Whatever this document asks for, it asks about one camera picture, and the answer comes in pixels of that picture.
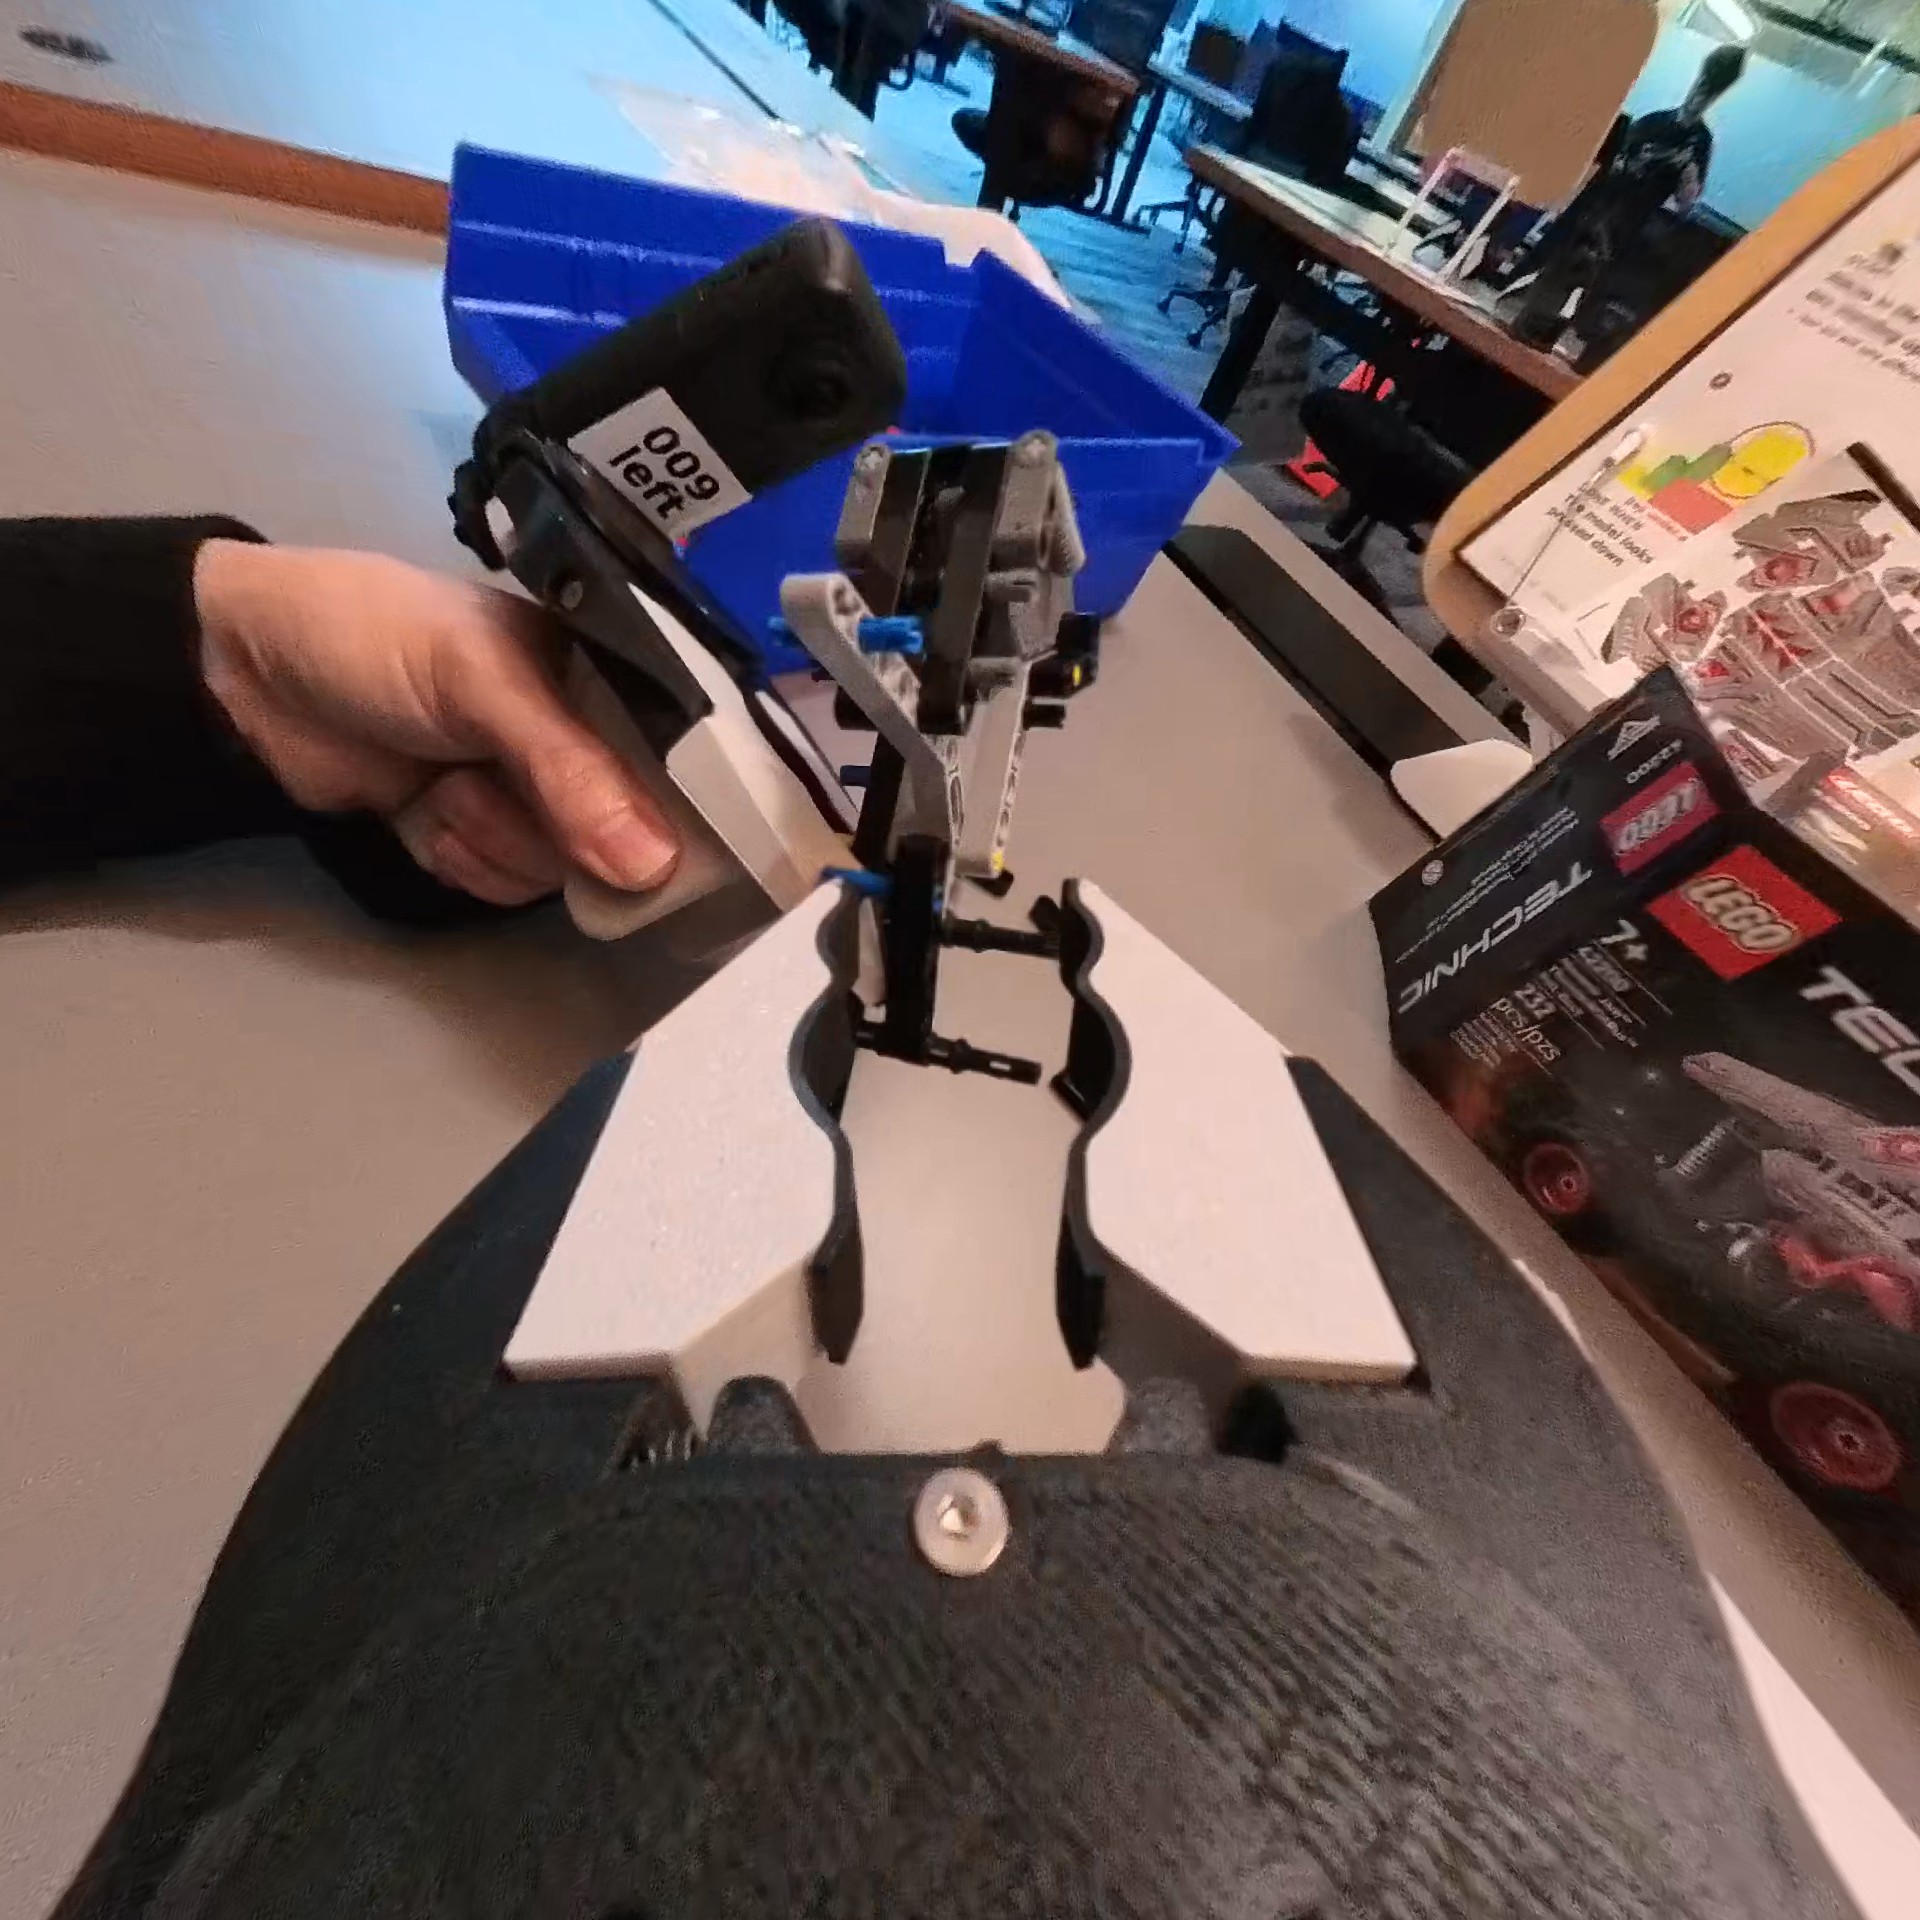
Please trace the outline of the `grey desk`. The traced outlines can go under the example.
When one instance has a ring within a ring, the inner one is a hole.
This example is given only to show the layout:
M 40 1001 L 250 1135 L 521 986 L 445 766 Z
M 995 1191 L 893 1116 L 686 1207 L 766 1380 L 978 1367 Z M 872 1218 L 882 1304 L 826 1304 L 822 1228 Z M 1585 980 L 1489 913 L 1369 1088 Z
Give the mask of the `grey desk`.
M 440 246 L 3 158 L 3 512 L 232 512 L 462 565 L 473 407 Z M 1914 1906 L 1914 1639 L 1384 1042 L 1376 774 L 1157 561 L 1026 764 L 1021 902 L 1088 874 L 1323 1062 L 1551 1295 L 1661 1468 L 1770 1751 L 1865 1916 Z M 529 917 L 361 921 L 297 850 L 3 902 L 3 1916 L 47 1916 L 143 1745 L 213 1560 L 387 1274 L 697 978 Z

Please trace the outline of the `black office chair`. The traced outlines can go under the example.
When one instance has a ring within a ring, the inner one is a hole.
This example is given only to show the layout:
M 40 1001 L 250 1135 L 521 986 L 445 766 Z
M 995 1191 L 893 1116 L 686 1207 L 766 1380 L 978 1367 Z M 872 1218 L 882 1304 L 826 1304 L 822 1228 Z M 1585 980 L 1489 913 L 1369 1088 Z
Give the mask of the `black office chair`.
M 1299 418 L 1337 493 L 1314 550 L 1377 612 L 1389 612 L 1363 559 L 1370 533 L 1389 528 L 1408 552 L 1423 552 L 1421 528 L 1434 526 L 1485 466 L 1493 418 L 1479 399 L 1458 393 L 1399 402 L 1342 388 L 1305 396 Z

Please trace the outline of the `wooden framed instruction board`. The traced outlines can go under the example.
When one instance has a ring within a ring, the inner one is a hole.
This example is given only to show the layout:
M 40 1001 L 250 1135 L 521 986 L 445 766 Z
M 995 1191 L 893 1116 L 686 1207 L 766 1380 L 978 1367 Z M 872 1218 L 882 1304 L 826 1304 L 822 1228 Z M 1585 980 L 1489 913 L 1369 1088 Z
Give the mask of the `wooden framed instruction board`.
M 1447 508 L 1425 606 L 1570 735 L 1649 666 L 1779 786 L 1914 820 L 1914 117 L 1843 153 Z

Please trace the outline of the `blue plastic bin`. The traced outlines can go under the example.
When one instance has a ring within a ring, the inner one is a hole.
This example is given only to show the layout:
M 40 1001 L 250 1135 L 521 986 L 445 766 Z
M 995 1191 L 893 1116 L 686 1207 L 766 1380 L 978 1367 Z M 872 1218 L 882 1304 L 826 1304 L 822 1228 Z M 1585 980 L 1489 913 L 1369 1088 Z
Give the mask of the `blue plastic bin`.
M 795 220 L 721 189 L 464 142 L 440 278 L 450 362 L 475 398 L 501 399 Z M 1047 430 L 1085 549 L 1074 606 L 1120 612 L 1234 436 L 995 254 L 962 264 L 925 232 L 864 222 L 846 232 L 903 350 L 895 444 Z M 663 524 L 775 674 L 803 664 L 773 637 L 778 584 L 826 567 L 855 456 L 846 447 L 773 484 L 728 453 L 718 497 Z

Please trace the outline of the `wooden office table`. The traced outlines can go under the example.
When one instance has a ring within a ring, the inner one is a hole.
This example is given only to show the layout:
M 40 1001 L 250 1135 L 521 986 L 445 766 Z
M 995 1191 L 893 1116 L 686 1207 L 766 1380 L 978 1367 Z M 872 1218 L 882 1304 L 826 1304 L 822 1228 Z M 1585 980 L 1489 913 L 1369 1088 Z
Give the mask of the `wooden office table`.
M 1026 207 L 1098 215 L 1131 126 L 1138 77 L 1098 53 L 986 6 L 935 5 L 939 40 L 978 46 L 991 64 L 983 106 L 950 113 L 950 129 L 978 159 L 976 206 L 1017 220 Z
M 1222 201 L 1227 230 L 1213 250 L 1243 286 L 1198 402 L 1213 421 L 1230 418 L 1281 311 L 1389 376 L 1408 370 L 1418 341 L 1441 335 L 1549 405 L 1577 388 L 1565 360 L 1514 341 L 1493 311 L 1416 269 L 1384 215 L 1216 146 L 1189 148 L 1186 165 Z

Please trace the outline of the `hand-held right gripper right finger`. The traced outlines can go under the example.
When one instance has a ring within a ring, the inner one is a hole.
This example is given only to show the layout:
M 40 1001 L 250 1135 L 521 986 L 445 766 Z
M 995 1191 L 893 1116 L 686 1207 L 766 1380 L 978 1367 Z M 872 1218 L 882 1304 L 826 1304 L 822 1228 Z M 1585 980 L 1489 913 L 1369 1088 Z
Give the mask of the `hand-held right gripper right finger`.
M 1306 1057 L 1091 880 L 1062 884 L 1057 973 L 1053 1314 L 1074 1372 L 1118 1390 L 1098 1447 L 1213 1449 L 1270 1386 L 1416 1386 Z

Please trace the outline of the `black toy set box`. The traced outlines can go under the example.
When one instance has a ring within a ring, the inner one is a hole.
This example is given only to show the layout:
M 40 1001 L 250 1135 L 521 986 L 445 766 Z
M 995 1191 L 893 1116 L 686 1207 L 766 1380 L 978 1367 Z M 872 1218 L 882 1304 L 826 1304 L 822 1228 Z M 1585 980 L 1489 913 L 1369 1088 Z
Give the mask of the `black toy set box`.
M 1401 1065 L 1912 1623 L 1914 830 L 1661 666 L 1366 902 Z

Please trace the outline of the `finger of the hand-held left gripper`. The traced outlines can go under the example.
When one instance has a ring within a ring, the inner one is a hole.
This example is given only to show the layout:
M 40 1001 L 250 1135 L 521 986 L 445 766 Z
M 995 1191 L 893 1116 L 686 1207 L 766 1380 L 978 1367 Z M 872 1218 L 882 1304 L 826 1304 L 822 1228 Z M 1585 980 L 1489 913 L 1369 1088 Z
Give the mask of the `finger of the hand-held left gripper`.
M 641 586 L 630 594 L 707 702 L 705 716 L 661 754 L 664 773 L 769 908 L 790 912 L 822 870 L 846 861 L 846 836 L 775 745 L 758 696 L 741 689 L 675 612 Z

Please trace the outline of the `toy brick vehicle frame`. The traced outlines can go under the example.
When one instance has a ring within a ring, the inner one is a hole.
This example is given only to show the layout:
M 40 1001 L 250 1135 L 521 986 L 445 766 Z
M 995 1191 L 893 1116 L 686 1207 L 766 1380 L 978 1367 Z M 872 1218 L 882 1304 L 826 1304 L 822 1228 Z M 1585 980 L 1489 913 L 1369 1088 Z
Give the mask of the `toy brick vehicle frame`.
M 834 568 L 786 575 L 782 622 L 872 732 L 853 861 L 877 997 L 855 1039 L 907 1065 L 1034 1086 L 1038 1062 L 935 1030 L 945 949 L 1053 954 L 1045 932 L 952 908 L 1007 884 L 1026 741 L 1097 677 L 1097 614 L 1077 614 L 1088 550 L 1055 436 L 877 439 L 856 453 Z

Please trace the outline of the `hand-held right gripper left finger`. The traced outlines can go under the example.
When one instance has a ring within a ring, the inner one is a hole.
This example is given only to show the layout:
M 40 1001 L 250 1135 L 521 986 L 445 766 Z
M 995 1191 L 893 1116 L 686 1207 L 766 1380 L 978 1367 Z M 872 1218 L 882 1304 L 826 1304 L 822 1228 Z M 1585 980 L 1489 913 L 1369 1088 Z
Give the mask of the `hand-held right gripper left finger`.
M 862 904 L 825 880 L 637 1042 L 509 1378 L 661 1383 L 705 1429 L 735 1380 L 795 1386 L 849 1357 Z

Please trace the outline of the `person's left hand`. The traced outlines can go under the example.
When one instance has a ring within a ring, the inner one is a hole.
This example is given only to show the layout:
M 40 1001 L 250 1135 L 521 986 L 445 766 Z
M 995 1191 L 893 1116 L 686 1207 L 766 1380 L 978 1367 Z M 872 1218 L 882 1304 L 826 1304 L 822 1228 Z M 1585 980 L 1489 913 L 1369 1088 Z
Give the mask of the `person's left hand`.
M 569 706 L 528 601 L 345 549 L 207 540 L 198 662 L 301 809 L 378 818 L 417 869 L 489 904 L 569 874 L 648 896 L 680 840 Z

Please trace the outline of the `person's left forearm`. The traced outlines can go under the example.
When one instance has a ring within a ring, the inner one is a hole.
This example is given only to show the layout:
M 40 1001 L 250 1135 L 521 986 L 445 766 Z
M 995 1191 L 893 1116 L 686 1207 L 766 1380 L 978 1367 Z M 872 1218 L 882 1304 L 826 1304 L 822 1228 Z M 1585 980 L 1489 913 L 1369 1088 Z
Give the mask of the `person's left forearm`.
M 240 518 L 3 518 L 2 880 L 289 838 L 371 921 L 456 927 L 486 910 L 432 880 L 368 814 L 298 809 L 200 681 L 193 565 Z

